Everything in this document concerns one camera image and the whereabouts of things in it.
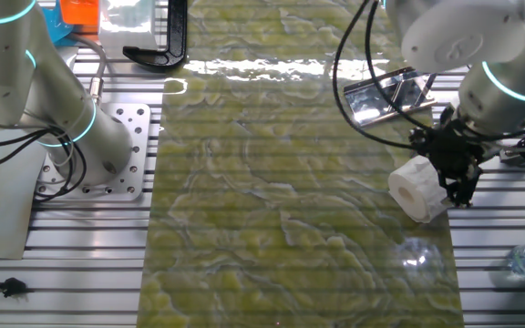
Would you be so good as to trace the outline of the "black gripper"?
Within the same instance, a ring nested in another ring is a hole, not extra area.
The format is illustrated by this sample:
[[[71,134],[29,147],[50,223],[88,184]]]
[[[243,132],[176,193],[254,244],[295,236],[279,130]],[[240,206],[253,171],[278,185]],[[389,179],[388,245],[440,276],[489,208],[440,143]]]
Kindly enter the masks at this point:
[[[455,115],[453,107],[445,107],[435,126],[410,131],[410,143],[432,164],[446,199],[455,207],[467,208],[481,176],[483,149],[464,134],[464,123]]]

